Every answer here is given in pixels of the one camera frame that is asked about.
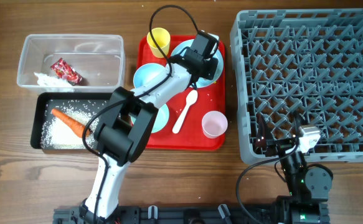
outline pink cup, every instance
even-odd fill
[[[202,118],[202,129],[208,138],[217,138],[222,135],[228,127],[227,118],[218,111],[210,111]]]

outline dish rack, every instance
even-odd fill
[[[363,9],[241,11],[230,42],[244,163],[270,159],[256,114],[283,139],[293,111],[321,130],[308,162],[363,162]]]

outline carrot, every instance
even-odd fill
[[[78,121],[74,120],[73,118],[69,117],[68,115],[64,114],[63,112],[52,109],[51,113],[56,116],[58,119],[63,121],[70,129],[78,136],[82,137],[83,130],[85,128],[84,125],[79,123]],[[90,130],[87,130],[86,137],[90,135]]]

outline blue plate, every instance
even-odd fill
[[[133,124],[134,124],[134,122],[136,121],[136,118],[132,117],[132,116],[130,116],[130,118],[131,118],[131,122],[133,122]],[[156,133],[156,132],[162,130],[166,126],[168,121],[169,121],[169,108],[165,104],[158,111],[158,115],[156,116],[154,127],[152,129],[152,133]]]
[[[139,67],[134,74],[133,84],[135,88],[145,85],[151,81],[156,75],[159,75],[164,70],[164,67],[158,63],[147,63]]]
[[[192,45],[192,42],[194,40],[186,40],[183,43],[179,44],[172,52],[171,52],[171,56],[178,54],[182,49],[184,49],[184,47],[190,47]],[[223,56],[221,55],[220,51],[218,50],[216,52],[216,54],[214,54],[213,56],[214,58],[217,58],[217,60],[219,60],[219,63],[217,64],[217,68],[216,68],[216,72],[214,73],[214,78],[213,80],[207,80],[204,78],[199,78],[198,82],[196,82],[196,86],[198,88],[203,88],[203,87],[207,87],[209,85],[211,85],[212,83],[216,82],[220,76],[221,73],[223,72],[223,68],[224,68],[224,61],[223,61]]]

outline white spoon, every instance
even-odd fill
[[[198,99],[198,92],[196,90],[192,90],[192,91],[190,91],[188,93],[186,107],[181,112],[180,117],[177,119],[177,121],[174,124],[174,127],[172,129],[172,132],[174,134],[177,134],[180,131],[181,126],[182,126],[182,124],[183,124],[183,122],[184,122],[184,120],[186,118],[187,111],[188,111],[189,107],[191,105],[193,105],[196,102],[197,99]]]

